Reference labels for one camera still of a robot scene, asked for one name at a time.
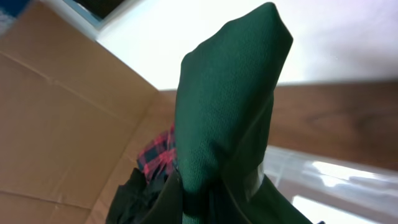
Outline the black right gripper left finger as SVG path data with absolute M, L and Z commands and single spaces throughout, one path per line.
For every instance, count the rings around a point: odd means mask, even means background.
M 183 189 L 180 174 L 175 170 L 140 224 L 182 224 L 182 213 Z

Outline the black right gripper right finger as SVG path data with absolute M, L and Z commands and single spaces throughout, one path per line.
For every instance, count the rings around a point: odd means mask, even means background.
M 217 183 L 217 222 L 225 224 L 311 224 L 264 177 L 256 193 L 249 199 L 238 201 L 237 196 L 222 181 Z

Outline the dark green garment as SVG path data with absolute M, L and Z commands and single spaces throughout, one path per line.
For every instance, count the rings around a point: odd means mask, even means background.
M 273 93 L 293 38 L 274 3 L 227 22 L 184 56 L 175 143 L 184 223 L 205 223 L 211 185 L 235 158 L 264 155 Z

